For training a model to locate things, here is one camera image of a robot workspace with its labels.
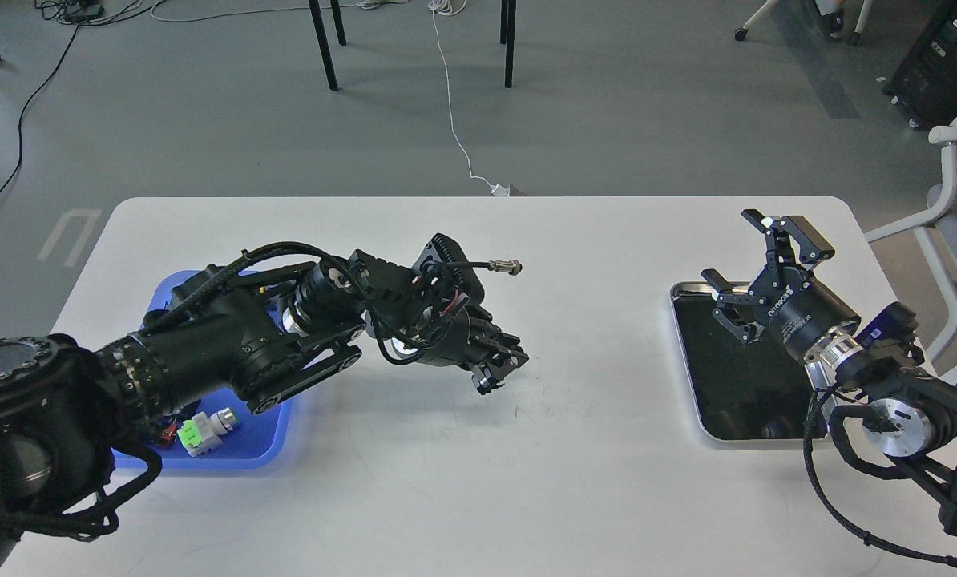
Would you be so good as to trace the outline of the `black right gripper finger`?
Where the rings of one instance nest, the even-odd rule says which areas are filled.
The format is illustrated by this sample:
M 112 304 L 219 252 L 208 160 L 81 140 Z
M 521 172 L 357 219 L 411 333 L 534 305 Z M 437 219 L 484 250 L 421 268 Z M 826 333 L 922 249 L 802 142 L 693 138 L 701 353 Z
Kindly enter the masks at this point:
M 765 235 L 765 265 L 754 284 L 808 284 L 813 269 L 835 256 L 834 246 L 804 216 L 769 218 L 757 209 L 741 216 Z
M 713 291 L 714 319 L 743 345 L 760 340 L 764 328 L 756 321 L 756 311 L 763 309 L 767 300 L 751 292 L 736 293 L 734 285 L 716 269 L 707 268 L 701 276 Z

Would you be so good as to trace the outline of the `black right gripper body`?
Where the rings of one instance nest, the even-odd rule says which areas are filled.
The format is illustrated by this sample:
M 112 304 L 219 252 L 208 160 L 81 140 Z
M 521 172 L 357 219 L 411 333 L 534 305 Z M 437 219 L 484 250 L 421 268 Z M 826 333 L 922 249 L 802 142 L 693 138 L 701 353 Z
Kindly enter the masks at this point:
M 852 332 L 861 322 L 847 303 L 804 268 L 761 270 L 756 279 L 756 297 L 763 299 L 756 310 L 756 322 L 764 326 L 764 334 L 779 340 L 801 364 L 831 329 Z

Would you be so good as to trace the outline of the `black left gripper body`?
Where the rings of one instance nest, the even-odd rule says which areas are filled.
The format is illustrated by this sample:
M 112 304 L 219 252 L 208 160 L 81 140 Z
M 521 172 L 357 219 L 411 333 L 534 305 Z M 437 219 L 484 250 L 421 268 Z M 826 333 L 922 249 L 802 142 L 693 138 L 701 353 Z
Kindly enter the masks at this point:
M 398 358 L 417 357 L 416 362 L 432 366 L 458 366 L 470 369 L 495 354 L 499 325 L 485 309 L 464 309 L 454 317 L 443 339 L 430 349 L 417 351 L 398 342 Z

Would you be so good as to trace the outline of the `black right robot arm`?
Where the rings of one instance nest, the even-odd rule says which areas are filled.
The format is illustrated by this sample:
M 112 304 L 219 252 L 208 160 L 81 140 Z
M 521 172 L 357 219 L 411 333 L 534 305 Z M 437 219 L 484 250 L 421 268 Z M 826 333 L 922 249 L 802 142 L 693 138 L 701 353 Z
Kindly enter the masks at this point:
M 828 383 L 810 397 L 802 435 L 817 497 L 868 547 L 957 567 L 956 556 L 901 547 L 845 518 L 824 494 L 812 456 L 810 431 L 836 397 L 826 429 L 842 460 L 884 481 L 917 483 L 938 503 L 944 532 L 957 537 L 957 383 L 924 369 L 915 312 L 895 301 L 861 326 L 860 316 L 816 278 L 814 268 L 835 251 L 808 220 L 769 218 L 752 208 L 741 214 L 765 237 L 765 265 L 744 292 L 716 270 L 703 270 L 716 301 L 713 317 L 743 344 L 775 337 L 795 361 L 830 371 Z

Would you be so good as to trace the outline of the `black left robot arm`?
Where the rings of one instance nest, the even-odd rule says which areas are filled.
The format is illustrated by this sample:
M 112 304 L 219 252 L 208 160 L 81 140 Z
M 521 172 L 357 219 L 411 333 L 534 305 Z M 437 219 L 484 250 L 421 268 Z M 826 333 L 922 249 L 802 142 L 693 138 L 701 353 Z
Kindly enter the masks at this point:
M 245 251 L 175 286 L 138 331 L 101 349 L 65 333 L 0 339 L 0 569 L 23 534 L 89 542 L 155 481 L 145 425 L 230 389 L 261 414 L 349 368 L 368 333 L 390 364 L 458 366 L 481 394 L 527 362 L 483 309 L 476 271 L 438 233 L 413 265 L 294 241 Z

